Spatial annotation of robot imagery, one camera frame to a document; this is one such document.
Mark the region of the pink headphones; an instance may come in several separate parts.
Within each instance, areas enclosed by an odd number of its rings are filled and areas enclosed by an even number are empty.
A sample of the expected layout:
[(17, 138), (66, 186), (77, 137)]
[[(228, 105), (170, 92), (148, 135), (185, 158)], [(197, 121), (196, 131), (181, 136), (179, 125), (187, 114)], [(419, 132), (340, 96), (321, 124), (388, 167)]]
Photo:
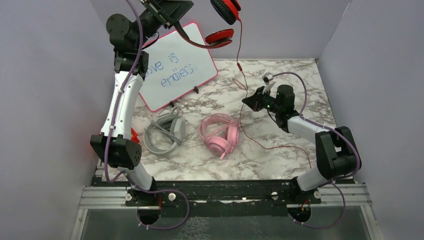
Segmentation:
[[(207, 128), (213, 124), (223, 124), (207, 134)], [(240, 120), (228, 114), (214, 113), (204, 118), (198, 127), (198, 134), (205, 146), (222, 160), (232, 153), (239, 143)]]

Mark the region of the red black headphones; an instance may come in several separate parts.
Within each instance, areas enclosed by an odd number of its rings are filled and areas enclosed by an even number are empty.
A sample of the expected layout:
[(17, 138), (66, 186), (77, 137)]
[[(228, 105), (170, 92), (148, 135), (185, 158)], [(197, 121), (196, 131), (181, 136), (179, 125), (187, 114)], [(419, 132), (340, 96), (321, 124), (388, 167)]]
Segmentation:
[[(210, 3), (218, 15), (229, 25), (236, 21), (240, 23), (239, 12), (242, 10), (238, 0), (210, 0)], [(223, 29), (208, 35), (204, 41), (207, 45), (192, 41), (178, 22), (175, 26), (178, 34), (189, 44), (202, 49), (218, 49), (232, 43), (234, 30), (232, 28)]]

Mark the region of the grey white headphones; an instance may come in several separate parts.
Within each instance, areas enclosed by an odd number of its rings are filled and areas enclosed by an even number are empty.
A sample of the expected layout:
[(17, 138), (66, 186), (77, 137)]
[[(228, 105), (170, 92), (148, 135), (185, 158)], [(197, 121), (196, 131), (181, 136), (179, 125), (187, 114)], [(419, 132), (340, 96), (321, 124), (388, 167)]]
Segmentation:
[[(160, 149), (154, 146), (150, 133), (151, 131), (158, 131), (164, 134), (172, 141), (172, 146), (169, 149)], [(186, 121), (175, 114), (174, 112), (159, 115), (155, 120), (151, 120), (150, 124), (145, 128), (143, 134), (143, 141), (146, 148), (155, 155), (167, 156), (174, 152), (185, 139), (186, 136)]]

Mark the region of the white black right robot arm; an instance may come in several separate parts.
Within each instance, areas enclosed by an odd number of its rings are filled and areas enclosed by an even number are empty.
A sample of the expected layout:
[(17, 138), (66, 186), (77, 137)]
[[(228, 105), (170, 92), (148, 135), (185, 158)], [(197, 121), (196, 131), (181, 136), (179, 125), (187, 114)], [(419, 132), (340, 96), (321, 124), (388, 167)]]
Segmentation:
[(274, 113), (280, 129), (315, 145), (316, 166), (292, 180), (293, 186), (288, 190), (292, 202), (300, 204), (308, 198), (308, 191), (361, 168), (361, 159), (348, 127), (331, 128), (305, 118), (295, 110), (293, 87), (278, 86), (275, 97), (271, 96), (271, 88), (271, 85), (259, 87), (242, 102), (254, 112), (265, 109)]

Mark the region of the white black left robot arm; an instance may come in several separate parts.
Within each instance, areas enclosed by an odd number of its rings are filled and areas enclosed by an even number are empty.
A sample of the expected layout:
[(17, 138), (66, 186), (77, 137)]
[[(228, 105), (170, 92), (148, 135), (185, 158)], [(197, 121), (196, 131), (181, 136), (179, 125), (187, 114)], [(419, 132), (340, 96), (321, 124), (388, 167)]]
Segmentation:
[(106, 30), (114, 51), (114, 89), (106, 120), (90, 145), (105, 167), (119, 170), (144, 205), (157, 200), (156, 183), (141, 163), (142, 147), (131, 140), (132, 118), (139, 91), (149, 65), (149, 54), (142, 50), (160, 27), (169, 29), (193, 7), (191, 0), (143, 0), (145, 10), (138, 14), (127, 2), (135, 21), (120, 13), (106, 21)]

